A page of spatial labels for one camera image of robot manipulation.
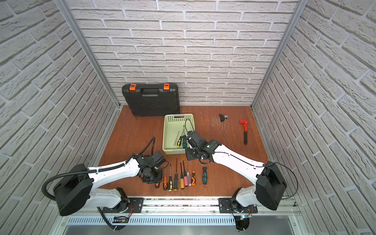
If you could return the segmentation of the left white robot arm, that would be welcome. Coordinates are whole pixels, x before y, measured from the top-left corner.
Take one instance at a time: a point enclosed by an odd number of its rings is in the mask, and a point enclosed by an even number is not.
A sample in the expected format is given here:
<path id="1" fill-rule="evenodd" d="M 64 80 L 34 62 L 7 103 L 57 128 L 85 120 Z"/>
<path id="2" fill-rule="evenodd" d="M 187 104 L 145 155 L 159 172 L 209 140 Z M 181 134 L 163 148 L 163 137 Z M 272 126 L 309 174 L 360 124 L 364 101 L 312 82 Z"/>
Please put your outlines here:
<path id="1" fill-rule="evenodd" d="M 70 172 L 50 178 L 43 184 L 43 193 L 49 196 L 47 184 L 60 181 L 53 188 L 51 199 L 57 203 L 59 214 L 68 216 L 82 208 L 108 208 L 115 212 L 129 209 L 130 201 L 122 188 L 102 189 L 111 182 L 140 177 L 146 184 L 157 184 L 162 181 L 162 165 L 166 162 L 161 152 L 154 155 L 132 155 L 128 160 L 98 167 L 85 167 L 78 164 Z"/>

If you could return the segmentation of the black yellow handle screwdriver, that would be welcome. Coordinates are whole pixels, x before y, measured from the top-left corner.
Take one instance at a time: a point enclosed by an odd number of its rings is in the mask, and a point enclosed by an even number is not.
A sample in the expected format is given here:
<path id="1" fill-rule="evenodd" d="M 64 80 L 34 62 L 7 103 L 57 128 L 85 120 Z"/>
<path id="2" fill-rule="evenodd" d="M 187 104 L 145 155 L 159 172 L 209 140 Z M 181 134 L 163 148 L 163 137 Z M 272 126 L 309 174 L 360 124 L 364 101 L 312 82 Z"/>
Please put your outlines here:
<path id="1" fill-rule="evenodd" d="M 182 141 L 182 135 L 180 134 L 180 131 L 179 131 L 178 135 L 177 135 L 177 140 L 176 140 L 176 146 L 177 147 L 181 146 L 181 141 Z"/>

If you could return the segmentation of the green handle screwdriver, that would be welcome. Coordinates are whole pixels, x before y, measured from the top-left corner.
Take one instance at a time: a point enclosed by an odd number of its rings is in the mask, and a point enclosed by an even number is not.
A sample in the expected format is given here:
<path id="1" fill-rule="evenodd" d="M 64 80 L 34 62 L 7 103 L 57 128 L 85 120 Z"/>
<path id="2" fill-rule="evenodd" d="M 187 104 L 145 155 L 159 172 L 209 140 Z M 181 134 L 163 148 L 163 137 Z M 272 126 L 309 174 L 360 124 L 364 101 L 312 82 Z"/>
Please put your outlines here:
<path id="1" fill-rule="evenodd" d="M 185 127 L 185 125 L 183 126 L 183 136 L 182 136 L 182 148 L 183 149 L 186 149 L 187 148 L 187 140 L 186 140 L 186 137 L 187 137 L 187 135 L 186 135 L 186 127 Z"/>
<path id="2" fill-rule="evenodd" d="M 202 182 L 203 182 L 204 185 L 206 185 L 207 182 L 208 182 L 207 167 L 206 167 L 206 165 L 203 166 Z"/>

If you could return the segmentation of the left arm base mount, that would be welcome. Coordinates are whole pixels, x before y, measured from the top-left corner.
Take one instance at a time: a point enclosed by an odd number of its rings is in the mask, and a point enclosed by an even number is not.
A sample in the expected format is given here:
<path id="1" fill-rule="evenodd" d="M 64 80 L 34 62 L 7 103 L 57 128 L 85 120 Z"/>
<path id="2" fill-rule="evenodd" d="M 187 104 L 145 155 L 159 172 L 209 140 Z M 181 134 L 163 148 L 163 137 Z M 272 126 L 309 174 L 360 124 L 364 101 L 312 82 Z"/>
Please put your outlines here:
<path id="1" fill-rule="evenodd" d="M 102 211 L 104 213 L 140 213 L 143 208 L 144 198 L 133 197 L 122 199 L 121 202 L 114 208 L 103 207 Z"/>

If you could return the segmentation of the small orange handle screwdriver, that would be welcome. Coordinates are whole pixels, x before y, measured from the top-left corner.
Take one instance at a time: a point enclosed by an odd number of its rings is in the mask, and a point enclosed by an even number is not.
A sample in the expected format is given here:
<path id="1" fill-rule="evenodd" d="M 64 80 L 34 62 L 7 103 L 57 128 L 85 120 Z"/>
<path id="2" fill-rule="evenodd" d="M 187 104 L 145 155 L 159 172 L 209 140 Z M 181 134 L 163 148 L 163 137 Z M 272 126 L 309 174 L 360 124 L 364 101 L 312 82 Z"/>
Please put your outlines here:
<path id="1" fill-rule="evenodd" d="M 163 188 L 166 191 L 167 190 L 167 175 L 164 169 L 164 178 L 163 178 Z"/>

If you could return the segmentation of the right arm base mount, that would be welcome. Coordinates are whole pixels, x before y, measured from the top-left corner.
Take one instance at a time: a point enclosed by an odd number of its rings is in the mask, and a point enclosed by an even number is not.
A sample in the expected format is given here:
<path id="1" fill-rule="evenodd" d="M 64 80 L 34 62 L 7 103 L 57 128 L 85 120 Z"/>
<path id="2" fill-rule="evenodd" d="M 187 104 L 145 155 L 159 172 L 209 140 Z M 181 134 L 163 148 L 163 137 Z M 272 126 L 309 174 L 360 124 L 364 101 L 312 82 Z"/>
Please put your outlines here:
<path id="1" fill-rule="evenodd" d="M 256 204 L 244 207 L 233 198 L 219 198 L 218 203 L 220 213 L 258 213 Z"/>

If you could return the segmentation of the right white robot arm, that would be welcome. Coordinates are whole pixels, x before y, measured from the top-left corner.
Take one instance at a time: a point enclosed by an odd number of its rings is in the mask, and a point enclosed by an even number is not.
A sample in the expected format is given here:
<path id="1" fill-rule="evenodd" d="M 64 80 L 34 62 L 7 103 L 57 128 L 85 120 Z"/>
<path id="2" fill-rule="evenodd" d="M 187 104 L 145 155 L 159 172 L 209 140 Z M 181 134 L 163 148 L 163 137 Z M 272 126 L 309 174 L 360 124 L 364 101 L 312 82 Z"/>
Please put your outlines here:
<path id="1" fill-rule="evenodd" d="M 196 131 L 184 138 L 188 142 L 187 160 L 198 159 L 224 165 L 248 179 L 253 186 L 239 188 L 230 200 L 230 211 L 241 213 L 257 203 L 275 211 L 287 188 L 287 183 L 274 162 L 257 162 L 246 158 L 218 141 L 207 142 Z"/>

